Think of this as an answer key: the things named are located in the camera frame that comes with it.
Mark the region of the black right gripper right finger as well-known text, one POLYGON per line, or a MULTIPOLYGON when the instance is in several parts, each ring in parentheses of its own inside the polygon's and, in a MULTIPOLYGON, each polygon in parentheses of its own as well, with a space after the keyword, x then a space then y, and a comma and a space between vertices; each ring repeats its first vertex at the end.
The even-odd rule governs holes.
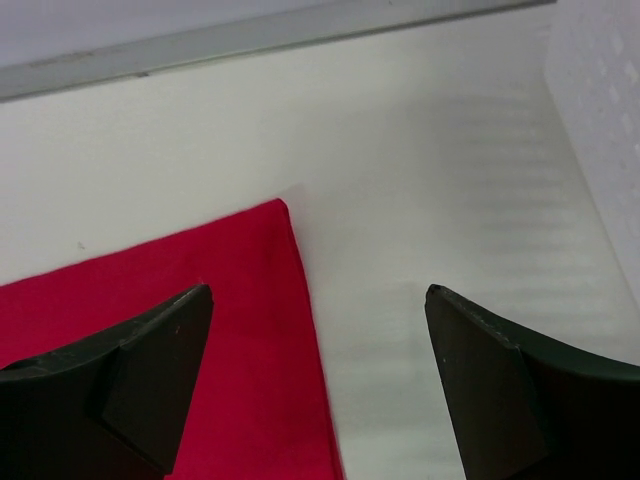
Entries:
POLYGON ((639 368, 441 285, 425 315, 468 479, 636 479, 639 368))

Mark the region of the magenta t shirt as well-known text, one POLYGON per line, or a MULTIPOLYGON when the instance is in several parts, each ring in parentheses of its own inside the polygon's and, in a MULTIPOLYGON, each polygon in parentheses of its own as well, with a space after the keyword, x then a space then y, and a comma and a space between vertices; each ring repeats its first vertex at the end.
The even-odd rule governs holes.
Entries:
POLYGON ((173 475, 343 475, 287 205, 237 214, 1 289, 1 361, 79 340, 196 285, 214 309, 173 475))

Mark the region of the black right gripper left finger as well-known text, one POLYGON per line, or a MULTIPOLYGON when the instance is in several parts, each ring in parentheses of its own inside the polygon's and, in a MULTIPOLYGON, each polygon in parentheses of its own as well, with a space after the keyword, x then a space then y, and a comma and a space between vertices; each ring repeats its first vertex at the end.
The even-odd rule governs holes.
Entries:
POLYGON ((130 320, 1 371, 4 479, 172 474, 214 301, 195 285, 130 320))

